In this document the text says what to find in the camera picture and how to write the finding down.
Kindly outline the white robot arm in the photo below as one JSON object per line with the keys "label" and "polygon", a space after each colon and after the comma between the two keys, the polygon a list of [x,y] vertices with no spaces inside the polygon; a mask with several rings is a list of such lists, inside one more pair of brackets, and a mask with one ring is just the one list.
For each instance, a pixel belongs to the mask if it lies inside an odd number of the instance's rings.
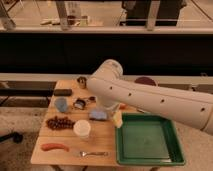
{"label": "white robot arm", "polygon": [[122,75],[121,64],[108,59],[88,78],[87,88],[103,110],[112,113],[124,103],[213,135],[212,94],[138,84]]}

